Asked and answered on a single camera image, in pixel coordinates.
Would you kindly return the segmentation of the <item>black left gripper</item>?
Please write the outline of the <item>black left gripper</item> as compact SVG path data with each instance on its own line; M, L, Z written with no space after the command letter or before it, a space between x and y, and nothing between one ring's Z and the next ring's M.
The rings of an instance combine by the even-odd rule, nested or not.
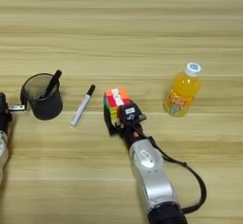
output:
M5 133L8 132L9 122L12 119L12 112L26 110L25 105L27 105L27 98L24 88L21 89L20 101L21 105L0 107L0 131L3 131Z

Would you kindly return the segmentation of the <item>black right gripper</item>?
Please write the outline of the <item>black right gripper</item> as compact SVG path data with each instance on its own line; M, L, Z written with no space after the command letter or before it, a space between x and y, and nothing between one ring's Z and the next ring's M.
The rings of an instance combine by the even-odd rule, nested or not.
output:
M125 141L126 145L130 147L133 143L139 140L146 139L140 123L146 119L144 114L126 117L120 117L120 123L116 124L118 120L117 109L110 108L106 103L103 106L103 117L108 128L110 136L119 134Z

